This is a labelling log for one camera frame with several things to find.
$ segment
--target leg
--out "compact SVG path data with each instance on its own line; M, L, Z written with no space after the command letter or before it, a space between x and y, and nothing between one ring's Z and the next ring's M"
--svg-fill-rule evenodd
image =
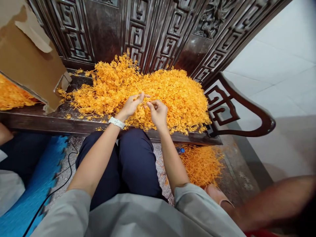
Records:
M316 176L293 177L275 183L236 209L228 202L221 207L244 232L279 227L292 223L315 191Z
M86 156L93 144L99 139L102 133L103 132L101 131L95 131L85 138L76 160L76 169L79 167L83 158ZM121 181L119 175L119 160L117 154L118 147L115 144L109 163L91 199L90 210L93 210L100 204L106 202L119 193L119 190L121 188Z
M46 134L17 133L0 147L8 156L0 162L0 170L17 173L26 187L50 139L51 136Z
M159 186L156 156L146 133L130 129L119 141L119 160L122 164L122 179L133 194L166 200Z

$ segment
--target watch strap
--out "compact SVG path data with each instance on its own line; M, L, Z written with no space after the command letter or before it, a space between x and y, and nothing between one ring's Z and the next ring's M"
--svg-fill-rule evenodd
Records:
M116 119L114 117L110 118L109 123L113 123L115 126L118 126L121 129L123 129L124 126L125 126L125 123L121 122L120 120L118 120L118 119Z

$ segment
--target foot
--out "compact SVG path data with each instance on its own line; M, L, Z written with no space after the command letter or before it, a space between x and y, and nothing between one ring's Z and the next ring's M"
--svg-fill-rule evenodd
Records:
M221 207L230 204L234 208L234 205L229 201L225 194L214 184L207 185L204 191Z

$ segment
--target scattered orange petals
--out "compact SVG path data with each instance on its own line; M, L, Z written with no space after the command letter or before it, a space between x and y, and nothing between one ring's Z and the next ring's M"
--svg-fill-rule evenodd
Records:
M64 118L65 119L71 119L71 115L70 114L66 114L66 116Z
M32 106L37 102L36 98L0 74L0 110Z
M220 160L224 157L222 151L215 146L183 145L185 152L180 155L183 165L188 173L190 182L205 187L215 184L221 177L221 169L224 167Z
M91 75L93 86L83 84L72 93L61 92L64 98L71 96L74 107L85 116L92 114L95 117L97 114L111 117L122 109L129 96L145 92L151 98L144 99L134 115L125 122L126 125L145 131L156 129L149 108L143 107L147 101L156 99L168 107L167 123L171 134L179 131L187 135L188 131L195 131L199 127L202 132L206 130L203 124L211 123L204 91L199 83L187 76L186 71L159 70L143 75L137 71L136 63L124 54L116 56L110 64L99 62L95 70L85 74Z

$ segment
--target knee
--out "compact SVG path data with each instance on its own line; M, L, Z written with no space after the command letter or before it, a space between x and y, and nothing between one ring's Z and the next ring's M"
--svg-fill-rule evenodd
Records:
M86 137L85 141L95 143L99 139L99 137L101 137L102 133L103 131L94 131Z
M132 129L129 129L127 130L120 138L121 141L123 140L129 140L129 141L132 141L132 140L135 140L135 139L138 139L138 138L142 138L146 136L145 135L145 132L139 128L132 128Z

